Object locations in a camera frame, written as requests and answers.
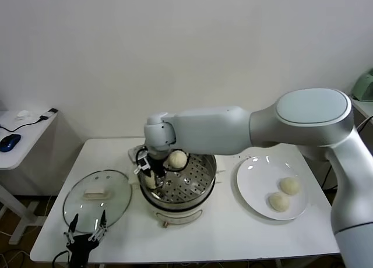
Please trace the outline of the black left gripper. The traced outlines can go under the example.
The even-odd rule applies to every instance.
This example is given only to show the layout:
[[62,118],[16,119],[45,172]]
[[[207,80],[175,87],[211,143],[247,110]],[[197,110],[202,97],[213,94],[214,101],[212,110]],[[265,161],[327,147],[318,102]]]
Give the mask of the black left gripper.
[[105,210],[103,210],[101,218],[97,222],[95,230],[92,234],[74,236],[78,218],[79,214],[76,213],[73,220],[69,224],[67,232],[64,232],[64,236],[67,240],[66,247],[71,252],[71,258],[68,265],[70,268],[86,267],[90,252],[98,247],[98,240],[102,240],[107,232]]

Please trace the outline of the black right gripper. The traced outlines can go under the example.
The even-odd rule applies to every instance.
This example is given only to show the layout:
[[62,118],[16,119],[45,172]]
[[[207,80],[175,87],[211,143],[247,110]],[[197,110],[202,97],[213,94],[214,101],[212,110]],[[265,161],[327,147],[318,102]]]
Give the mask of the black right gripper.
[[167,172],[164,168],[164,162],[166,159],[167,156],[164,153],[153,154],[151,152],[148,152],[147,154],[147,160],[150,165],[150,172],[155,175],[155,194],[164,194]]

